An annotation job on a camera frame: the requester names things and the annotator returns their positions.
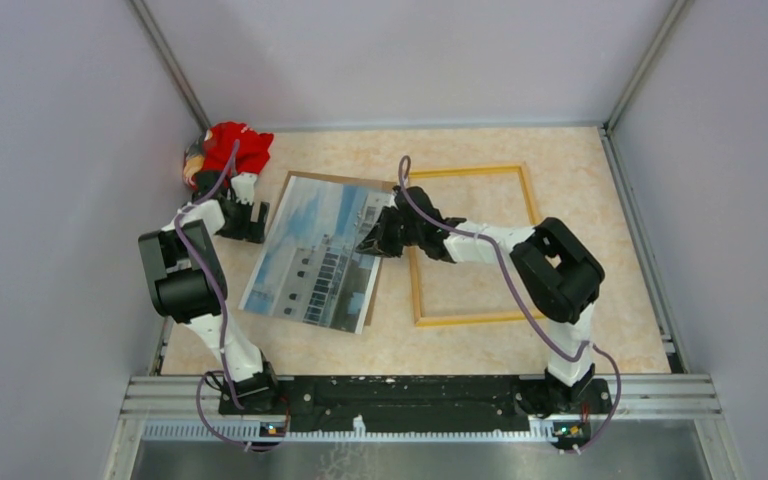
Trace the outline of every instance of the white wall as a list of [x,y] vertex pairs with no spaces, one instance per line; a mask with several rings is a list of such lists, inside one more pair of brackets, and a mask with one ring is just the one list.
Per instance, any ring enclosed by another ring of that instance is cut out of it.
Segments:
[[604,121],[672,0],[150,0],[211,121]]
[[768,2],[696,2],[618,144],[683,354],[768,478]]
[[126,2],[0,0],[0,479],[101,475],[196,133]]

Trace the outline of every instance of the metal post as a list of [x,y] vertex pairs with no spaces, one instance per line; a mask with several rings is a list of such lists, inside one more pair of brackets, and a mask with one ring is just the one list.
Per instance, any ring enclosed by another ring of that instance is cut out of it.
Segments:
[[169,47],[169,43],[166,41],[166,37],[163,36],[163,32],[160,31],[160,27],[151,14],[148,5],[144,0],[127,0],[131,5],[131,9],[134,12],[134,16],[139,20],[143,30],[148,37],[149,42],[154,46],[157,56],[163,63],[163,67],[178,93],[181,95],[181,99],[187,105],[190,110],[190,115],[198,123],[201,130],[207,130],[210,128],[211,123],[207,118],[207,114],[199,103],[198,97],[196,97],[193,87],[190,86],[190,82],[184,75],[184,71],[181,69],[181,65],[178,60],[175,59],[175,55],[172,53],[172,49]]
[[137,461],[145,422],[138,419],[120,419],[110,446],[104,480],[128,480]]
[[725,420],[697,420],[694,423],[713,480],[745,480],[746,474]]
[[599,135],[602,138],[602,147],[605,149],[605,156],[608,159],[608,167],[611,169],[611,175],[614,177],[617,196],[620,199],[620,205],[625,214],[628,231],[631,234],[631,241],[637,254],[637,261],[640,263],[643,280],[646,283],[646,290],[649,292],[649,300],[652,302],[655,318],[658,321],[658,326],[661,328],[665,350],[668,358],[671,350],[675,354],[675,361],[671,362],[670,367],[673,373],[687,371],[687,365],[681,360],[684,350],[674,326],[672,308],[664,293],[664,281],[661,279],[660,270],[658,270],[656,265],[655,256],[652,253],[649,237],[646,235],[646,229],[628,180],[625,165],[619,152],[616,150],[611,135],[604,128],[599,129]]
[[673,3],[673,6],[667,13],[667,17],[661,24],[661,28],[658,29],[655,38],[652,39],[652,43],[649,45],[649,48],[646,49],[643,59],[640,61],[640,64],[637,66],[637,69],[634,71],[634,75],[631,76],[628,84],[626,84],[622,95],[620,95],[619,101],[617,101],[614,110],[611,112],[611,116],[605,123],[605,130],[608,132],[609,136],[614,133],[614,129],[617,127],[623,113],[625,113],[628,104],[634,98],[634,95],[640,89],[640,85],[646,78],[646,75],[654,66],[654,60],[663,51],[664,45],[672,34],[676,24],[692,3],[692,0],[676,0]]

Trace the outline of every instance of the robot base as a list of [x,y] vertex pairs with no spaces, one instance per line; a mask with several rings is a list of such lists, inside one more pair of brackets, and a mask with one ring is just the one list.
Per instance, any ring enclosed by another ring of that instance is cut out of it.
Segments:
[[569,387],[554,378],[548,371],[542,380],[520,382],[519,406],[529,415],[541,418],[553,414],[580,414],[586,405],[587,411],[606,414],[611,410],[611,392],[608,382],[593,378],[594,365],[587,374]]
[[237,399],[243,405],[240,410],[231,400],[231,389],[227,382],[221,385],[222,396],[219,400],[220,415],[251,415],[253,413],[274,413],[280,398],[278,379],[272,370],[272,364],[263,360],[263,371],[251,378],[234,382]]

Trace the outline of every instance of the printed picture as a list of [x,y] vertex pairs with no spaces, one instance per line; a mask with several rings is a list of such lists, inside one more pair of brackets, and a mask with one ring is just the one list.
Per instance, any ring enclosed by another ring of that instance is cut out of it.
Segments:
[[391,192],[291,176],[240,308],[360,333],[380,259],[354,252]]

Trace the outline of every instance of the wooden picture frame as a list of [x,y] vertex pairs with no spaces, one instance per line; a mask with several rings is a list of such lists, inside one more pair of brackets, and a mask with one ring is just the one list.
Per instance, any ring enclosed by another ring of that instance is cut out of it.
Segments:
[[[491,174],[517,175],[519,177],[520,187],[522,188],[522,195],[525,199],[529,224],[537,225],[543,219],[543,216],[540,214],[540,211],[537,207],[537,200],[534,197],[534,188],[531,186],[531,179],[528,175],[528,170],[526,169],[525,165],[522,164],[416,170],[410,172],[410,180],[414,181],[424,178],[463,177],[469,175]],[[525,320],[525,316],[519,310],[459,315],[426,315],[422,307],[422,272],[420,272],[419,269],[419,260],[417,258],[416,247],[411,247],[407,250],[408,262],[410,264],[411,299],[413,302],[414,325],[419,327],[427,327]],[[535,311],[534,316],[535,318],[545,318],[545,315],[539,311]]]

